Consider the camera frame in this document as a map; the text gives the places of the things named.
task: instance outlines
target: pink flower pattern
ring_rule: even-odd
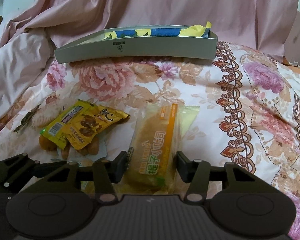
[[[64,64],[60,65],[56,60],[52,62],[46,75],[46,81],[52,91],[65,87],[64,77],[67,75]]]
[[[288,123],[276,118],[270,112],[265,112],[263,120],[260,123],[267,131],[272,133],[275,139],[281,143],[292,145],[294,143],[294,134]]]
[[[178,67],[173,65],[173,62],[171,61],[163,61],[163,62],[157,62],[155,64],[159,67],[159,70],[162,71],[162,80],[165,81],[168,78],[171,78],[174,80],[174,77],[177,73],[179,73]]]
[[[245,63],[243,68],[251,76],[256,86],[260,86],[265,90],[272,90],[276,94],[283,90],[282,77],[260,62]]]
[[[114,58],[82,61],[76,66],[79,68],[81,89],[100,101],[126,97],[136,81],[130,64],[129,61]]]
[[[300,240],[300,198],[296,197],[291,192],[288,192],[287,196],[293,200],[297,209],[297,216],[296,219],[294,220],[293,225],[290,228],[289,236],[293,240]]]

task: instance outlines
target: meat snack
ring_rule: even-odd
[[[94,136],[110,125],[128,120],[130,115],[123,111],[78,99],[44,128],[40,134],[64,150],[70,142],[76,150],[87,146]]]
[[[178,141],[177,104],[148,104],[141,110],[129,148],[128,169],[118,193],[171,194]]]
[[[85,112],[92,107],[93,104],[78,100],[74,105],[63,111],[53,122],[45,127],[40,134],[64,150],[69,142],[66,138],[66,134],[61,131],[61,128],[69,123],[77,114]]]
[[[120,110],[90,105],[91,107],[80,110],[71,118],[70,122],[61,128],[61,131],[66,134],[66,138],[76,150],[83,149],[92,142],[98,133],[110,125],[130,118],[129,114]]]

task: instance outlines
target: screw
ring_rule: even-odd
[[[199,202],[202,200],[202,196],[200,194],[191,193],[187,195],[187,199],[191,202]]]
[[[99,199],[102,201],[102,202],[112,202],[115,200],[115,195],[113,194],[102,194]]]

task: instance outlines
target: wrinkled fabric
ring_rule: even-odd
[[[271,54],[282,62],[298,0],[35,0],[7,25],[0,48],[26,28],[45,27],[57,47],[106,28],[204,25],[219,40]]]
[[[172,57],[104,58],[70,64],[53,60],[0,120],[0,160],[21,153],[41,163],[60,158],[57,151],[40,148],[40,130],[78,98],[131,115],[105,136],[109,160],[128,150],[138,110],[145,104],[166,100],[199,106],[179,150],[190,160],[202,159],[213,166],[236,163],[288,195],[297,208],[289,235],[300,240],[298,73],[258,51],[223,41],[218,43],[213,62]],[[25,130],[12,132],[40,103]],[[188,186],[178,177],[175,193],[184,196]],[[220,183],[211,182],[208,198],[220,190]]]
[[[51,50],[43,29],[22,33],[0,49],[0,118],[44,70]]]

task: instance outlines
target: barcode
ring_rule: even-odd
[[[120,41],[120,42],[112,42],[113,45],[121,45],[121,44],[125,44],[124,41]]]
[[[58,133],[58,131],[61,130],[62,126],[63,126],[62,124],[60,124],[60,123],[57,122],[54,126],[52,126],[50,128],[50,130],[48,131],[48,133],[51,134],[52,136],[56,136],[56,134]]]

